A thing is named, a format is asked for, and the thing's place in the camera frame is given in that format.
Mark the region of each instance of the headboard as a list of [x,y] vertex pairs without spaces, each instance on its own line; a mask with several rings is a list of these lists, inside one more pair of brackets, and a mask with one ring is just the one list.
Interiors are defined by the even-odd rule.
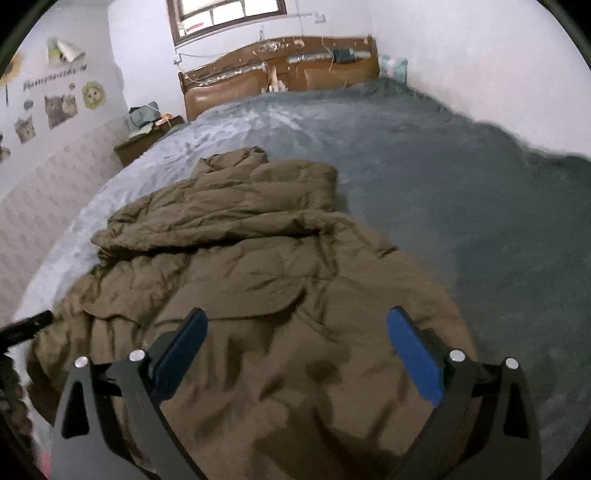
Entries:
[[187,119],[263,92],[344,88],[377,78],[372,37],[281,37],[239,48],[204,67],[179,72]]

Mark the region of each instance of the metal screw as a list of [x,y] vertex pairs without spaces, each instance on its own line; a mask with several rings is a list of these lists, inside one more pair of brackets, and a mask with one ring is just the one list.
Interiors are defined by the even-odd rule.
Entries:
[[143,350],[134,350],[129,354],[129,359],[132,362],[141,362],[144,358],[146,358],[146,352]]
[[449,358],[454,362],[463,362],[466,359],[466,354],[461,350],[452,350],[449,352]]
[[508,358],[505,360],[505,365],[507,368],[511,368],[512,370],[517,370],[519,368],[519,362],[514,358]]
[[88,357],[86,356],[79,356],[76,361],[74,362],[76,368],[84,368],[88,365]]

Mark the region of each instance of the lion sticker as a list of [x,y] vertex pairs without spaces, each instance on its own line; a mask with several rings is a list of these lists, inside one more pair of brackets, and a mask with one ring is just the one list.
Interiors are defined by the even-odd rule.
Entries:
[[82,88],[82,98],[84,99],[86,108],[91,110],[104,105],[107,101],[105,89],[98,82],[88,82],[84,85]]

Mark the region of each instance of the cat sticker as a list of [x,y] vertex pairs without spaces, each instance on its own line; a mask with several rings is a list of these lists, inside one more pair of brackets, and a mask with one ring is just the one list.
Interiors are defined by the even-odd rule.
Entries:
[[103,86],[98,82],[88,82],[82,87],[82,98],[86,108],[94,110],[104,105],[107,101],[107,95]]
[[26,120],[19,118],[18,122],[14,124],[14,131],[17,133],[22,144],[35,138],[36,133],[35,127],[33,126],[33,117],[30,116]]
[[78,115],[76,97],[74,95],[46,96],[45,113],[47,114],[49,128],[53,130],[66,120]]
[[3,139],[4,136],[0,134],[0,163],[2,163],[3,160],[6,160],[8,157],[10,157],[10,150],[2,146]]

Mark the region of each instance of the mattress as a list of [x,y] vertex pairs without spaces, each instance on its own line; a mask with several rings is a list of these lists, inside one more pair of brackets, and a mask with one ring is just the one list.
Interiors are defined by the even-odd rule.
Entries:
[[[96,262],[89,239],[120,207],[186,178],[202,157],[258,145],[327,161],[340,209],[444,284],[480,360],[518,358],[547,476],[591,413],[591,164],[529,150],[390,80],[270,93],[215,107],[107,182],[56,243],[15,318],[49,309]],[[26,345],[13,352],[22,372]],[[38,441],[48,429],[33,413]]]

